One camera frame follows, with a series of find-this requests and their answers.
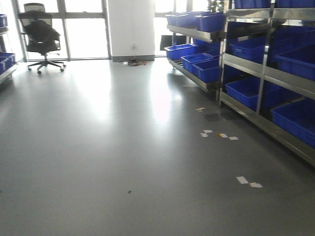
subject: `gray floor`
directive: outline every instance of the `gray floor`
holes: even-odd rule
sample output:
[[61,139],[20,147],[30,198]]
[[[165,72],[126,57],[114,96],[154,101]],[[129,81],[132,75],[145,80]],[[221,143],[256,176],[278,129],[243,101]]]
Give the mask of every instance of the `gray floor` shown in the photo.
[[314,168],[166,59],[21,65],[0,88],[0,190],[1,236],[315,235]]

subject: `glass window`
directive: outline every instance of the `glass window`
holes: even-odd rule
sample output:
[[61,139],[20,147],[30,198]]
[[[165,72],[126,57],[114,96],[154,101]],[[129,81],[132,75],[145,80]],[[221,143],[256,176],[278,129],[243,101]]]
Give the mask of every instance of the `glass window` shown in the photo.
[[174,0],[156,0],[156,12],[170,12],[173,11]]
[[24,4],[31,2],[44,4],[46,12],[58,12],[57,0],[19,0],[20,11],[24,12]]
[[67,19],[66,21],[72,58],[108,57],[104,19]]
[[[63,35],[63,22],[61,19],[53,19],[53,28],[61,34],[60,36],[60,51],[54,51],[48,54],[48,59],[66,59],[67,50],[65,47],[65,39]],[[28,52],[29,59],[44,59],[39,53]]]
[[176,0],[176,12],[187,11],[187,0]]
[[206,11],[208,10],[208,0],[193,0],[192,10],[193,11]]
[[67,12],[102,12],[102,0],[65,0]]
[[161,18],[161,17],[154,18],[154,34],[155,34],[155,48],[156,48],[155,55],[157,56],[166,55],[166,51],[160,50],[160,43],[161,43],[162,35],[173,35],[173,33],[170,32],[166,26],[167,26],[166,18]]

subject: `wall baseboard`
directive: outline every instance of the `wall baseboard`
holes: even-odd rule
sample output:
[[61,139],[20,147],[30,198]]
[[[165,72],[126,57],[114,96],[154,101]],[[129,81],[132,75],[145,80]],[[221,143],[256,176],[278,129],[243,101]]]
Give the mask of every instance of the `wall baseboard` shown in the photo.
[[119,62],[120,60],[132,60],[132,59],[136,59],[136,60],[154,60],[155,59],[155,55],[143,55],[143,56],[112,56],[112,61],[113,62]]

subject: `black office chair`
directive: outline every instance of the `black office chair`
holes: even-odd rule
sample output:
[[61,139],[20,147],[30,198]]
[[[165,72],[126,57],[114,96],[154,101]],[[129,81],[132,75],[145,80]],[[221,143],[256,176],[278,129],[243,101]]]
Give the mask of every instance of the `black office chair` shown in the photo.
[[49,52],[60,50],[60,34],[52,28],[52,14],[46,13],[45,8],[40,3],[26,3],[24,4],[25,13],[19,14],[23,29],[29,38],[27,44],[28,52],[40,53],[45,60],[28,65],[29,70],[31,66],[39,65],[37,72],[41,74],[40,69],[47,65],[53,65],[64,71],[65,64],[62,61],[48,60],[47,54]]

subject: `blue storage crate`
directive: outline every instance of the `blue storage crate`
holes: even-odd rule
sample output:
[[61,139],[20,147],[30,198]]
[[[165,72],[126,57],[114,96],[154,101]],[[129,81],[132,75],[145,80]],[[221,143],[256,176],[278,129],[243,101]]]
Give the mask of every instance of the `blue storage crate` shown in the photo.
[[274,34],[280,37],[293,38],[294,48],[309,46],[315,42],[315,28],[313,27],[293,26],[278,29]]
[[204,53],[199,53],[195,55],[185,56],[182,57],[183,60],[183,68],[189,71],[190,73],[196,73],[196,69],[193,66],[196,63],[207,61],[207,60],[213,60],[213,57],[206,55]]
[[266,37],[252,38],[230,44],[233,55],[246,60],[262,63],[265,50]]
[[193,43],[199,46],[199,52],[212,51],[214,49],[220,49],[220,42],[208,43],[199,39],[193,38]]
[[3,53],[3,52],[0,52],[0,57],[9,58],[9,63],[11,63],[11,65],[14,65],[16,63],[16,61],[15,61],[15,53]]
[[0,58],[0,74],[6,71],[5,65],[9,61],[9,58]]
[[271,110],[273,122],[315,148],[315,101],[304,99]]
[[[265,42],[266,37],[262,36],[230,44],[230,46],[232,47],[233,55],[256,63],[262,63],[265,51]],[[271,52],[269,61],[276,61],[275,55],[287,52],[293,47],[293,38],[285,38],[276,35],[274,43],[270,45],[269,48]]]
[[278,7],[315,7],[315,0],[278,0]]
[[234,0],[236,9],[269,8],[270,0]]
[[8,19],[7,16],[4,14],[0,14],[0,27],[8,26]]
[[315,45],[276,55],[279,70],[315,81]]
[[[227,94],[252,110],[256,110],[260,87],[260,79],[258,77],[249,77],[243,80],[237,80],[228,83],[225,86]],[[283,102],[300,96],[295,92],[269,82],[265,82],[264,88],[265,94],[261,108],[275,107]]]
[[178,60],[183,56],[193,55],[197,53],[198,46],[193,44],[182,44],[172,47],[166,47],[166,55],[171,60]]
[[219,60],[213,59],[193,65],[196,70],[196,76],[205,83],[219,81],[220,68]]
[[209,16],[196,16],[197,29],[204,32],[221,31],[224,28],[223,12],[211,13]]
[[202,11],[190,11],[167,15],[166,17],[169,25],[188,27],[195,26],[197,24],[195,16],[201,15],[202,13]]
[[218,59],[220,57],[220,49],[213,48],[212,50],[205,52],[205,54]]

